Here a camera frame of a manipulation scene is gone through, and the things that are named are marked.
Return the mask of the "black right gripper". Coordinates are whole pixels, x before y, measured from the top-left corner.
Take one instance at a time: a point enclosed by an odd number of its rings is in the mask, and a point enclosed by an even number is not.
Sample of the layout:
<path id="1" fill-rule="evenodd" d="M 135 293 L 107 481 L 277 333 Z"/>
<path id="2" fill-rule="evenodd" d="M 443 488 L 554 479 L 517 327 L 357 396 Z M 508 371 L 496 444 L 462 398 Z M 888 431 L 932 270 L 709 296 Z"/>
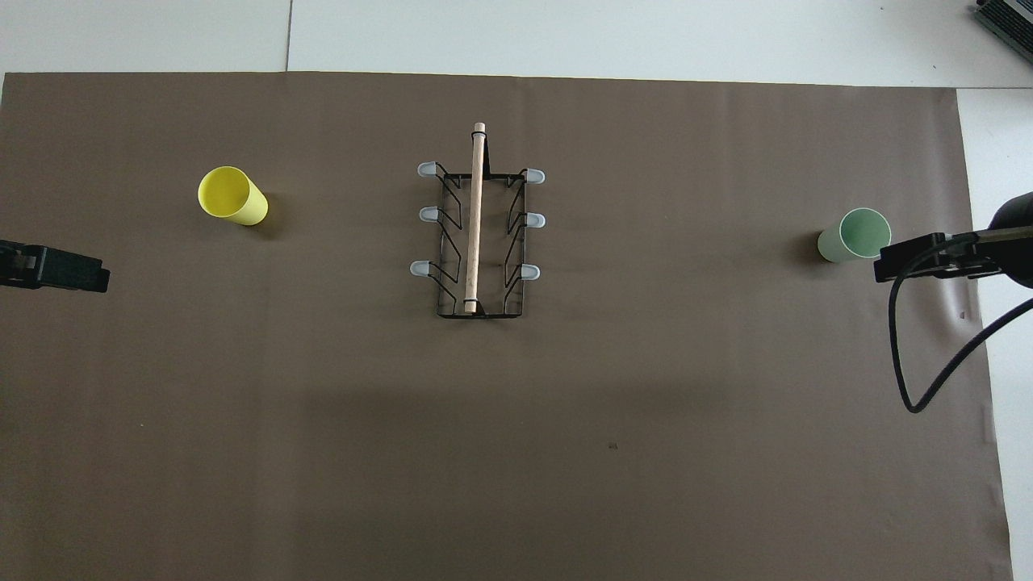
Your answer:
<path id="1" fill-rule="evenodd" d="M 1032 192 L 1004 202 L 989 228 L 1008 230 L 1030 227 L 1032 224 Z M 934 232 L 908 241 L 881 248 L 874 262 L 874 278 L 878 283 L 893 282 L 904 274 L 907 278 L 977 279 L 1001 272 L 1019 286 L 1032 288 L 1032 239 L 1028 238 L 991 244 L 988 257 L 977 248 L 977 236 L 949 236 Z"/>

